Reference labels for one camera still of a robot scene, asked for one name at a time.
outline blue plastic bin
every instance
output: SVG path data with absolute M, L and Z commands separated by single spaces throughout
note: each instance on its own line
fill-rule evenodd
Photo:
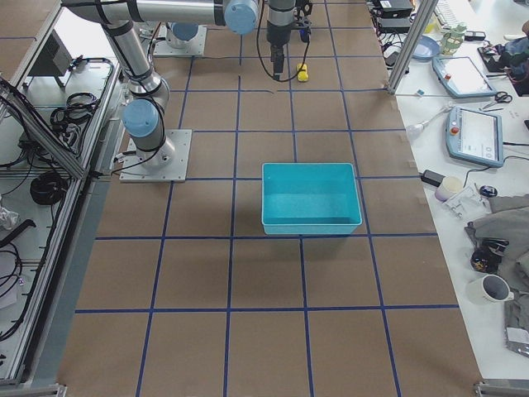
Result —
M 350 234 L 362 223 L 348 163 L 263 164 L 262 192 L 266 234 Z

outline black scissors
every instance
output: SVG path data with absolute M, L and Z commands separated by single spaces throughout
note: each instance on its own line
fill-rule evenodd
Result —
M 510 102 L 512 102 L 512 95 L 509 95 L 505 91 L 498 91 L 496 95 L 494 95 L 494 100 L 482 106 L 481 108 L 479 108 L 479 110 L 483 111 L 487 108 L 490 108 L 491 106 L 494 106 L 497 103 L 510 103 Z

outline white label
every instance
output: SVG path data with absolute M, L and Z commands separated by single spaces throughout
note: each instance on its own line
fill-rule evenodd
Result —
M 521 328 L 506 328 L 507 339 L 510 342 L 529 344 L 529 332 Z

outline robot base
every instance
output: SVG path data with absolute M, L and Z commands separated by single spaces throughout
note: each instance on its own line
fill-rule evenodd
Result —
M 207 31 L 207 28 L 205 26 L 199 26 L 197 35 L 188 42 L 188 45 L 186 45 L 183 48 L 173 48 L 170 45 L 168 45 L 165 41 L 160 41 L 156 43 L 153 56 L 160 57 L 160 58 L 162 57 L 183 58 L 183 57 L 190 57 L 190 56 L 203 57 L 204 48 L 206 46 L 206 31 Z M 158 34 L 158 37 L 165 37 L 166 32 L 167 32 L 167 28 L 162 25 L 162 27 L 160 28 L 160 33 Z
M 119 179 L 121 182 L 184 182 L 188 172 L 189 150 L 191 149 L 191 130 L 165 130 L 166 139 L 174 146 L 174 155 L 161 167 L 148 166 L 149 161 L 123 171 Z M 136 145 L 129 140 L 128 151 L 135 151 Z M 126 157 L 123 168 L 139 163 L 138 157 Z

